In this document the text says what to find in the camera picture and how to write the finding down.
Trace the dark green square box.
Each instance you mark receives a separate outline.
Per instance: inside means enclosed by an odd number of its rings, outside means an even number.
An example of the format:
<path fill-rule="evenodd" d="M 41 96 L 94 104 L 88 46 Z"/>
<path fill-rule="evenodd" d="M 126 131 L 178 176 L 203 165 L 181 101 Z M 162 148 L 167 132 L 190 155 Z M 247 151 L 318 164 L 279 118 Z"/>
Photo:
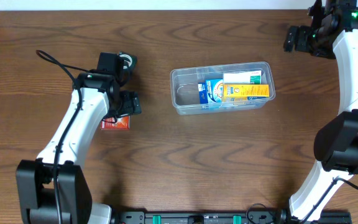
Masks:
<path fill-rule="evenodd" d="M 137 64 L 137 57 L 126 52 L 119 52 L 119 56 L 124 60 L 124 71 L 132 73 Z"/>

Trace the red Panadol ActiFast box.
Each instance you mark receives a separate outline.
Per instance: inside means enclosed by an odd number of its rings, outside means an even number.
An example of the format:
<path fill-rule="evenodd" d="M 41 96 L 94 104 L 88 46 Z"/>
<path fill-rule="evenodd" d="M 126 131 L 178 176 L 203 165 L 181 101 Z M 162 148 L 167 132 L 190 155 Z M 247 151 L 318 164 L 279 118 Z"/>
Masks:
<path fill-rule="evenodd" d="M 130 128 L 130 117 L 126 116 L 123 118 L 108 118 L 101 122 L 102 130 L 116 130 L 116 129 L 129 129 Z"/>

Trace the blue fever patch box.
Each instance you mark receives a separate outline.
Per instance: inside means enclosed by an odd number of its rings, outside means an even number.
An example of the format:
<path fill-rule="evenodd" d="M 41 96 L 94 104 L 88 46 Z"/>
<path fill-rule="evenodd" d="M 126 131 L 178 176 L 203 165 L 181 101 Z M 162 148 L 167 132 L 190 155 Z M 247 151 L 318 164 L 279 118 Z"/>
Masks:
<path fill-rule="evenodd" d="M 201 104 L 212 103 L 244 103 L 250 100 L 259 100 L 269 97 L 245 97 L 245 98 L 224 98 L 223 97 L 223 79 L 209 79 L 198 84 L 198 91 Z"/>

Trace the clear plastic container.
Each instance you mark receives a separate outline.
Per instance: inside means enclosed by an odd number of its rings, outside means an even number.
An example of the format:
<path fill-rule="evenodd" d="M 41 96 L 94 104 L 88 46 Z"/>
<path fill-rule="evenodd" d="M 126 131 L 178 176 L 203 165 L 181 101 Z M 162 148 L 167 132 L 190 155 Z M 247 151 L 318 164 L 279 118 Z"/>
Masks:
<path fill-rule="evenodd" d="M 270 97 L 244 103 L 201 104 L 198 84 L 209 79 L 223 79 L 224 73 L 262 71 L 261 84 L 269 85 Z M 272 71 L 267 62 L 235 63 L 205 67 L 180 68 L 171 71 L 172 103 L 180 115 L 219 113 L 261 108 L 275 98 Z"/>

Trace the yellow medicine box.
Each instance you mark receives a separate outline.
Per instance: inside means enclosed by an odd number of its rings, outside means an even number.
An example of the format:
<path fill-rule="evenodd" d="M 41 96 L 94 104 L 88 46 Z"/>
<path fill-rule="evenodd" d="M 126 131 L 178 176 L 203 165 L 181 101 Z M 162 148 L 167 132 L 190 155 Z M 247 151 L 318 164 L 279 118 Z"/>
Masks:
<path fill-rule="evenodd" d="M 251 84 L 224 84 L 224 98 L 269 97 L 269 85 Z"/>

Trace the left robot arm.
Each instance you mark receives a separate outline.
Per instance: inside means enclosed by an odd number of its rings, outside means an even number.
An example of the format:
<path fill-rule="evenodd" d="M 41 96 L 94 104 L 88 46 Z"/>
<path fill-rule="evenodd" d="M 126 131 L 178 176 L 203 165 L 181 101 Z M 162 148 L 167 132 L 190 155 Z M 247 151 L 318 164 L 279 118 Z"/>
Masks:
<path fill-rule="evenodd" d="M 83 168 L 90 143 L 105 119 L 116 123 L 141 113 L 137 92 L 123 90 L 137 57 L 126 52 L 99 55 L 95 69 L 72 67 L 48 53 L 36 54 L 72 80 L 70 105 L 55 134 L 34 160 L 22 160 L 16 182 L 23 223 L 119 223 L 111 206 L 94 202 Z"/>

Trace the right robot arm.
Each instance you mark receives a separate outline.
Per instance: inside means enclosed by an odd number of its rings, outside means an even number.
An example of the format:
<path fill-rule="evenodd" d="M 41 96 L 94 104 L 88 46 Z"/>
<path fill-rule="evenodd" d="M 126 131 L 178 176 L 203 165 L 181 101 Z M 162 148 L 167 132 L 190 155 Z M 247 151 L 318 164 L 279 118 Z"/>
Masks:
<path fill-rule="evenodd" d="M 350 223 L 349 213 L 325 212 L 324 207 L 358 174 L 358 5 L 355 0 L 317 0 L 308 14 L 311 24 L 290 27 L 283 48 L 334 59 L 340 103 L 337 116 L 315 136 L 310 173 L 274 222 Z"/>

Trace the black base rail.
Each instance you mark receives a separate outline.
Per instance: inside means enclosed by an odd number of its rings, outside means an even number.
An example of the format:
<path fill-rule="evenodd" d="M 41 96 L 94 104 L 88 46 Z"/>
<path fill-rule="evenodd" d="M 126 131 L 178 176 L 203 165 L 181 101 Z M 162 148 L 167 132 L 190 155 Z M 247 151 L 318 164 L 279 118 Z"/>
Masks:
<path fill-rule="evenodd" d="M 112 213 L 110 224 L 271 224 L 303 223 L 291 217 L 286 210 L 273 211 L 256 208 L 244 213 L 157 213 L 157 212 L 117 212 Z"/>

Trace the white green Panadol box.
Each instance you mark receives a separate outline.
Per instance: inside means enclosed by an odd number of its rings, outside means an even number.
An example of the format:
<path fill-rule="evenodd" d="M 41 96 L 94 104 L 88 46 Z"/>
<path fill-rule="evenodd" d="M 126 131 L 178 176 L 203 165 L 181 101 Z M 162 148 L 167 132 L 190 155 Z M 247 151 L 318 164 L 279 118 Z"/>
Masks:
<path fill-rule="evenodd" d="M 224 73 L 223 83 L 224 84 L 250 84 L 259 85 L 261 84 L 262 71 L 248 71 L 248 72 L 237 72 L 237 73 Z"/>

